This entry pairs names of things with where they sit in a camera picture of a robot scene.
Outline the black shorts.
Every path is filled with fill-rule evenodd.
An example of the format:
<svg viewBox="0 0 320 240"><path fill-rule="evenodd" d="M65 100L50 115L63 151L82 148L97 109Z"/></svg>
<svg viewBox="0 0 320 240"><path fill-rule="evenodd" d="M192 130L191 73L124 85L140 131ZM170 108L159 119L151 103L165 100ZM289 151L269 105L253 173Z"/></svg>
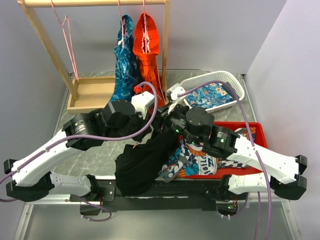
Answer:
<svg viewBox="0 0 320 240"><path fill-rule="evenodd" d="M178 148L178 135L163 126L157 113L152 121L153 133L144 144L126 144L115 160L115 184L123 196L138 195L148 190L158 177L163 164Z"/></svg>

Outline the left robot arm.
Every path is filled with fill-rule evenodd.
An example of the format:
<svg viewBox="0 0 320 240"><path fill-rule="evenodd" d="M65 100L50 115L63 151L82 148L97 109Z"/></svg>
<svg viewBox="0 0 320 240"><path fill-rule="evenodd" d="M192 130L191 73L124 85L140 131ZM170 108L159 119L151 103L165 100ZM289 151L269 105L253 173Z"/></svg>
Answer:
<svg viewBox="0 0 320 240"><path fill-rule="evenodd" d="M7 202L33 202L48 195L70 194L87 201L94 201L101 193L96 177L92 174L69 176L55 173L53 168L64 160L100 147L104 142L127 139L141 141L151 131L156 117L155 100L129 102L118 99L103 108L89 113L79 113L66 122L47 143L29 156L8 159L4 162Z"/></svg>

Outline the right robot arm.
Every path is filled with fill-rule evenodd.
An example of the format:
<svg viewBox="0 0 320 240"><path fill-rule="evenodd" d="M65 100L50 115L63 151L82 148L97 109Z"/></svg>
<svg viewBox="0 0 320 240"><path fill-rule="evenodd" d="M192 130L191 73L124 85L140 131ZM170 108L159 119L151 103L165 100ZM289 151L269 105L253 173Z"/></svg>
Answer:
<svg viewBox="0 0 320 240"><path fill-rule="evenodd" d="M280 198L298 200L307 190L302 175L308 159L303 155L286 156L263 146L252 144L245 136L214 123L214 116L202 107L188 108L178 104L160 117L166 127L203 151L222 160L248 165L260 173L227 174L221 179L219 194L224 199L249 192L274 192Z"/></svg>

